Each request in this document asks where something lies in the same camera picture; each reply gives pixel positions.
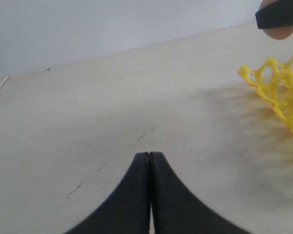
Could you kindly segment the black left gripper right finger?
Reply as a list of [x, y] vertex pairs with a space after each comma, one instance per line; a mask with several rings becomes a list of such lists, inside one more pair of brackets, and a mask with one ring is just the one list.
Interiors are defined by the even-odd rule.
[[149, 153], [149, 193], [157, 234], [246, 234], [200, 201], [161, 152]]

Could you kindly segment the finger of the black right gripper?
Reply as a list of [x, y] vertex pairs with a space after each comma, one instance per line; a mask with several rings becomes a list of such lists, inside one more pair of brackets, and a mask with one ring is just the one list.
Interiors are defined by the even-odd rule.
[[293, 0], [277, 0], [255, 13], [258, 29], [293, 26]]

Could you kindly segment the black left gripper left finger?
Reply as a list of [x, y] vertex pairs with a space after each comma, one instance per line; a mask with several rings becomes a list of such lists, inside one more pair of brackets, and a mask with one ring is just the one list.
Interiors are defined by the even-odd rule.
[[68, 234], [147, 234], [150, 225], [148, 153], [138, 153], [108, 198]]

